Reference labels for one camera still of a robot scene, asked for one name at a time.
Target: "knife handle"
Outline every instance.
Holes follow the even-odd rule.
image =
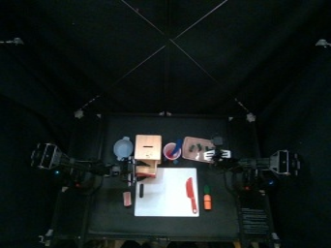
[[[195,198],[191,198],[191,211],[192,213],[198,213]]]

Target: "red knife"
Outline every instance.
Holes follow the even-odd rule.
[[[192,178],[190,178],[186,182],[186,194],[187,197],[191,199],[191,211],[192,213],[198,213],[197,202],[192,191]]]

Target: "green object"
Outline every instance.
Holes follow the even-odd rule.
[[[195,145],[192,145],[192,146],[190,147],[190,150],[188,150],[190,152],[192,152],[194,147],[195,147]]]
[[[211,195],[211,188],[209,185],[205,185],[203,193],[205,193],[205,195]]]

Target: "light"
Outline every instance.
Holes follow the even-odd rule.
[[[317,44],[317,46],[323,46],[325,48],[327,48],[327,46],[331,46],[330,43],[327,43],[327,41],[325,39],[321,39]]]

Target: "black backdrop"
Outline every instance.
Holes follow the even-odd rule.
[[[83,108],[254,112],[265,155],[305,160],[273,197],[285,247],[326,247],[331,47],[315,43],[331,40],[330,1],[4,0],[0,10],[0,41],[24,41],[0,44],[2,245],[35,247],[50,228],[55,186],[30,153],[38,141],[67,149]]]

